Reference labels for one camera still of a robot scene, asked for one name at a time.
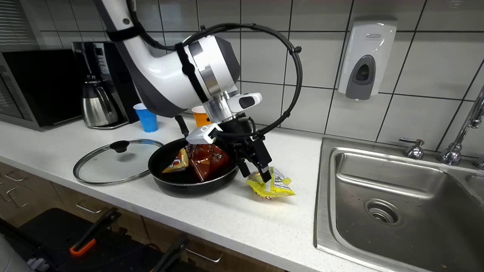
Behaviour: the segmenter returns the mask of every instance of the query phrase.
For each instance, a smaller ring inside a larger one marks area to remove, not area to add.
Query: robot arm
[[[268,164],[271,157],[263,143],[264,134],[287,118],[296,104],[301,84],[302,69],[298,53],[290,41],[275,30],[255,24],[220,24],[203,29],[173,46],[157,44],[137,21],[133,0],[94,0],[106,24],[107,33],[123,58],[139,97],[153,113],[174,117],[186,109],[203,104],[213,126],[209,130],[193,131],[187,140],[198,143],[200,139],[223,141],[226,151],[236,160],[244,177],[250,174],[245,160],[253,163],[264,181],[271,179]],[[288,48],[294,59],[297,84],[294,98],[288,109],[274,123],[255,131],[254,121],[243,113],[257,105],[260,93],[238,94],[235,82],[240,76],[237,62],[229,42],[211,34],[235,28],[250,28],[269,33]],[[153,57],[145,45],[160,46],[175,52],[163,57]]]

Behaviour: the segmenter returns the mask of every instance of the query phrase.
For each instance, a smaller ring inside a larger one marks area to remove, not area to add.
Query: pot lid
[[[89,184],[117,184],[149,174],[148,160],[162,143],[148,140],[123,140],[105,145],[82,157],[74,165],[77,180]]]

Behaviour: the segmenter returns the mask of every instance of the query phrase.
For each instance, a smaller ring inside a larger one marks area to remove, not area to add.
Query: stainless steel sink
[[[402,150],[323,139],[315,246],[381,271],[484,271],[483,171]]]

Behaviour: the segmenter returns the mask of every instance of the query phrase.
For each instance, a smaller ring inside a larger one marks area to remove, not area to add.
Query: soap dispenser
[[[367,16],[353,21],[338,91],[367,100],[378,93],[395,39],[397,20]]]

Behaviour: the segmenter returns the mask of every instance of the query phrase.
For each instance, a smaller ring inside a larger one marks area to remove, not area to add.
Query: microwave
[[[0,79],[0,121],[41,131],[82,114],[69,49],[0,53]]]

